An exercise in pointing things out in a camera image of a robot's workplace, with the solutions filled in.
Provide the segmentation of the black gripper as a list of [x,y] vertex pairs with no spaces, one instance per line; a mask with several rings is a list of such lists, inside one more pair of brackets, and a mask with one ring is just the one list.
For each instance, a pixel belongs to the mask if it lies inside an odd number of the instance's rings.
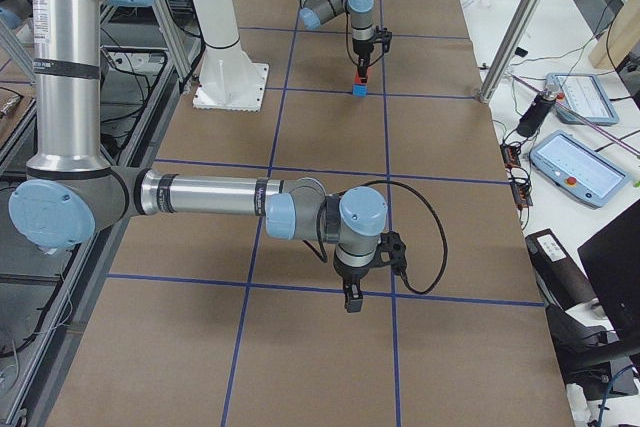
[[368,265],[352,266],[343,262],[338,257],[333,259],[333,267],[342,278],[342,290],[344,294],[344,309],[347,313],[358,313],[362,309],[363,296],[361,279],[370,270]]
[[358,58],[356,63],[356,78],[363,78],[364,75],[368,76],[371,55],[374,51],[373,38],[364,40],[353,38],[352,47]]

